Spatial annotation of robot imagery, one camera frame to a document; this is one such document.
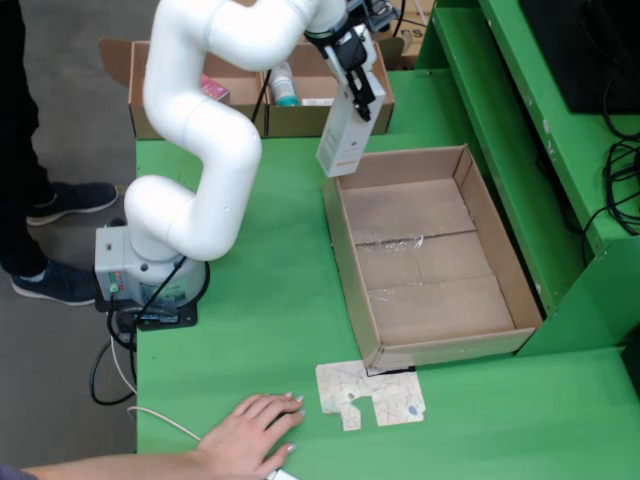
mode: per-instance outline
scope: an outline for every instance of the jeans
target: jeans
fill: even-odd
[[[27,231],[27,209],[51,201],[54,191],[31,144],[38,107],[29,94],[24,44],[18,0],[0,0],[0,266],[33,276],[47,258]]]

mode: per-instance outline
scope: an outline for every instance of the white sock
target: white sock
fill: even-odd
[[[38,275],[34,275],[33,277],[20,277],[22,280],[26,281],[26,282],[31,282],[31,283],[38,283],[41,282],[42,280],[44,280],[44,273],[47,271],[47,269],[45,268],[42,272],[40,272]]]

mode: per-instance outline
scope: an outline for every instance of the sleeve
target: sleeve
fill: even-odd
[[[0,480],[38,480],[28,473],[0,465]]]

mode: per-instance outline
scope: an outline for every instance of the pink object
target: pink object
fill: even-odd
[[[202,75],[202,91],[205,95],[213,98],[214,100],[229,104],[229,89],[223,87],[218,82],[207,77],[206,75]]]

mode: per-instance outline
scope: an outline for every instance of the person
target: person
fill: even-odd
[[[24,472],[0,467],[0,480],[221,480],[264,479],[284,466],[296,449],[284,443],[269,452],[305,419],[303,397],[253,395],[188,453],[120,455]]]
[[[49,182],[31,142],[38,107],[23,65],[25,25],[18,0],[0,0],[0,44],[0,266],[20,295],[91,304],[93,274],[45,257],[27,224],[39,227],[70,213],[103,210],[115,203],[117,190],[105,183]]]

